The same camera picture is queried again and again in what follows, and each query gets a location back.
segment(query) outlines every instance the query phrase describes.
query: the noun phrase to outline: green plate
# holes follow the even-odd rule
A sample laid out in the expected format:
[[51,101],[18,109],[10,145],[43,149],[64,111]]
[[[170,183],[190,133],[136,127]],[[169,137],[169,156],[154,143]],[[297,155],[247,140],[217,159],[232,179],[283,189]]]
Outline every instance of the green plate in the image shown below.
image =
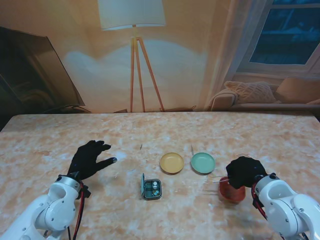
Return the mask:
[[201,174],[208,174],[215,170],[216,160],[208,153],[198,152],[192,157],[191,166]]

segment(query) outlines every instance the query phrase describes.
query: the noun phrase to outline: marble table surface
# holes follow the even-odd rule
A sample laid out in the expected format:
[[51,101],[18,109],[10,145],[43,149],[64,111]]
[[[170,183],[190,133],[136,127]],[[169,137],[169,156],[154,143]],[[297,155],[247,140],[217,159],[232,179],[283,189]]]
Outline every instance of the marble table surface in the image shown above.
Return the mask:
[[[28,204],[66,174],[77,148],[104,140],[98,160],[118,162],[84,183],[92,195],[78,240],[277,240],[252,206],[218,197],[219,178],[239,156],[260,160],[299,193],[320,201],[320,123],[311,115],[245,112],[18,115],[0,133],[0,235]],[[196,174],[194,153],[216,158],[216,170]],[[176,175],[161,171],[168,152],[184,158]],[[162,182],[162,198],[143,200],[142,173]]]

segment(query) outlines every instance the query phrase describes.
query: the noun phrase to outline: black glove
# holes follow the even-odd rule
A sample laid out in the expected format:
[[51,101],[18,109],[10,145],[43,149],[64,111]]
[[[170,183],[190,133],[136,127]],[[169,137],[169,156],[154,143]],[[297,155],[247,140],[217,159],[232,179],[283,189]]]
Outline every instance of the black glove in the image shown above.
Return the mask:
[[257,181],[257,176],[264,177],[268,175],[260,161],[245,156],[231,161],[226,166],[226,171],[229,177],[229,184],[235,189],[239,189],[242,186],[251,188]]
[[97,157],[103,151],[111,148],[110,145],[104,143],[104,141],[96,142],[95,140],[91,140],[86,145],[79,147],[71,161],[68,174],[79,172],[80,179],[83,180],[114,164],[117,161],[115,157],[97,162]]

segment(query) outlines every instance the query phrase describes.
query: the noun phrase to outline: yellow plate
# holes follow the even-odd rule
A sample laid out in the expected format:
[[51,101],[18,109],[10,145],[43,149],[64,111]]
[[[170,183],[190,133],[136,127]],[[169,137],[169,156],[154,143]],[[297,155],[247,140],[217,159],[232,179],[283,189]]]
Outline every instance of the yellow plate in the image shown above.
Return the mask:
[[160,159],[160,167],[169,174],[180,172],[184,168],[185,162],[182,156],[175,152],[169,152]]

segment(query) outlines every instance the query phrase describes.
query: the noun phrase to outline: red cup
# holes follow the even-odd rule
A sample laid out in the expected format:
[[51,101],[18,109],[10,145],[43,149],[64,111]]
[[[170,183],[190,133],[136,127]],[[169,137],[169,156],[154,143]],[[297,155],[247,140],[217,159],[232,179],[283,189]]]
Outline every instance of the red cup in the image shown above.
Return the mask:
[[246,197],[245,186],[235,189],[227,181],[228,177],[224,176],[220,179],[219,183],[219,196],[230,203],[238,204],[243,201]]

